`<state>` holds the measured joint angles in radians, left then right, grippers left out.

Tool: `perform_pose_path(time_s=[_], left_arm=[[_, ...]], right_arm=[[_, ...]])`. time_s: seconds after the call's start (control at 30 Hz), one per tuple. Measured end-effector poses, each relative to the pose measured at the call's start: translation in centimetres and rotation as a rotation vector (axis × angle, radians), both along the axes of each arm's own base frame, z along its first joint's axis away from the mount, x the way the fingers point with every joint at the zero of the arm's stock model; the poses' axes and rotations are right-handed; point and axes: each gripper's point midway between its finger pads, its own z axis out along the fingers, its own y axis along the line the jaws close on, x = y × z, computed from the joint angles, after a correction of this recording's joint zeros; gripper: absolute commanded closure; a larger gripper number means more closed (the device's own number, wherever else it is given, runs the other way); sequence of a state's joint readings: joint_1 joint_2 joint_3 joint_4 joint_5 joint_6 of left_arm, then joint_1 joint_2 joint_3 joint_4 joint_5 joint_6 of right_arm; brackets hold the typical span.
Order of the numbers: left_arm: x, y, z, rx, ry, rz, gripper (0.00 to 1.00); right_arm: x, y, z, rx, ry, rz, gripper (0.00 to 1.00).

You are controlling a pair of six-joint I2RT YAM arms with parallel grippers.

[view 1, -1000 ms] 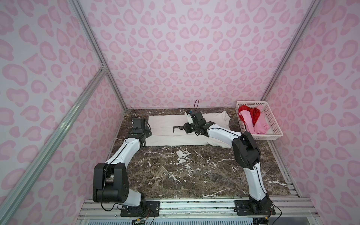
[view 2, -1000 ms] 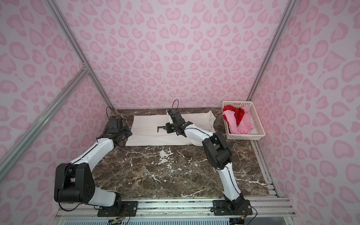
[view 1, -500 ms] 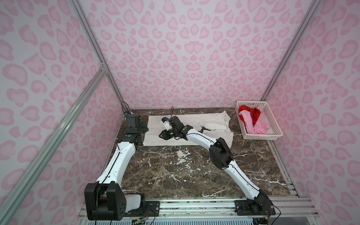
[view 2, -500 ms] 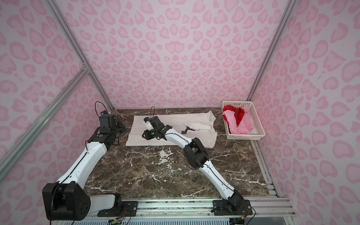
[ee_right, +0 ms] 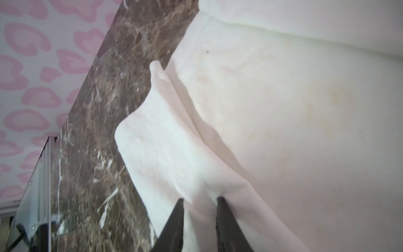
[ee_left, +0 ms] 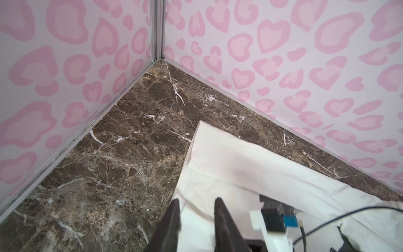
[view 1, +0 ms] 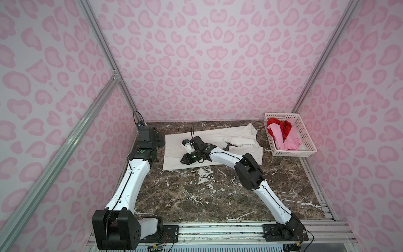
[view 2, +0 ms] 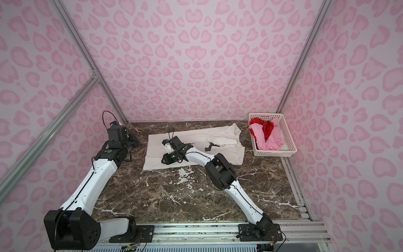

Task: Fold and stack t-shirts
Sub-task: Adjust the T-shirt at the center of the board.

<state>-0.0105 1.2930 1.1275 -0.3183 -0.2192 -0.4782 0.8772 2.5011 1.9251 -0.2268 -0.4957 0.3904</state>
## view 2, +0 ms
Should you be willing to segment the white t-shirt with black print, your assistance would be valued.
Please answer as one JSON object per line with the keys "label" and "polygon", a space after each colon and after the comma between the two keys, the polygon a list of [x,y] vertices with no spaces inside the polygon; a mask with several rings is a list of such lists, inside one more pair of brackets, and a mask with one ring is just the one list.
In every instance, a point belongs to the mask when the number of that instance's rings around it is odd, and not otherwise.
{"label": "white t-shirt with black print", "polygon": [[[236,123],[230,126],[207,128],[200,130],[179,131],[174,133],[183,143],[190,143],[200,151],[205,151],[211,143],[209,154],[221,153],[232,165],[242,165],[245,156],[245,147],[240,142],[241,130]],[[169,168],[187,167],[195,165],[193,162],[162,164],[161,160],[166,150],[162,142],[169,138],[167,133],[151,134],[148,138],[147,154],[145,157],[144,171],[162,170]]]}

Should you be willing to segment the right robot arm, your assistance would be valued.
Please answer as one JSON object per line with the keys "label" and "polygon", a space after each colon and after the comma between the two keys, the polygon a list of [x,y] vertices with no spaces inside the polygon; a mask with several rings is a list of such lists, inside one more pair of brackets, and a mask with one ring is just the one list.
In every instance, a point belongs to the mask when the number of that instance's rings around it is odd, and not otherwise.
{"label": "right robot arm", "polygon": [[268,214],[260,209],[247,195],[237,179],[235,170],[227,159],[221,154],[208,154],[196,149],[191,144],[183,143],[178,137],[162,141],[166,151],[162,164],[193,162],[205,168],[207,177],[219,191],[226,192],[240,207],[253,228],[253,235],[258,240],[268,237],[271,232],[281,234]]}

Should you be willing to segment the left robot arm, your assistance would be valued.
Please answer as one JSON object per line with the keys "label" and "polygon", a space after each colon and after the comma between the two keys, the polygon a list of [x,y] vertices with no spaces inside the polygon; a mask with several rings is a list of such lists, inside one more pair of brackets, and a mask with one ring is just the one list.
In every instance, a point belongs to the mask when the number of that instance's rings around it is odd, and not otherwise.
{"label": "left robot arm", "polygon": [[99,241],[122,235],[137,236],[133,217],[118,217],[98,222],[92,218],[96,201],[109,179],[139,146],[128,128],[115,123],[107,130],[108,141],[91,161],[91,168],[58,210],[49,211],[44,224],[51,247],[59,250],[91,250]]}

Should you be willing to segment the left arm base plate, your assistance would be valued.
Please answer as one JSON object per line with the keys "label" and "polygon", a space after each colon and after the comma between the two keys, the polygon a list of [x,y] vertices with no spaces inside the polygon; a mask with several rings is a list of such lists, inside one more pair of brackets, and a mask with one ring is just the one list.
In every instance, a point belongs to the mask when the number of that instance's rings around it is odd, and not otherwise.
{"label": "left arm base plate", "polygon": [[140,225],[122,234],[113,236],[109,239],[109,243],[151,243],[154,235],[154,225]]}

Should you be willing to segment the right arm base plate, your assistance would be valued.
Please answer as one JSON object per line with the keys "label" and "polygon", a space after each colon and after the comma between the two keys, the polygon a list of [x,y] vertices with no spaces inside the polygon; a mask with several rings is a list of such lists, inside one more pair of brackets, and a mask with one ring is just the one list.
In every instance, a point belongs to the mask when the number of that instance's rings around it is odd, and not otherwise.
{"label": "right arm base plate", "polygon": [[241,242],[280,242],[283,241],[280,226],[270,223],[263,229],[253,224],[239,224],[237,238]]}

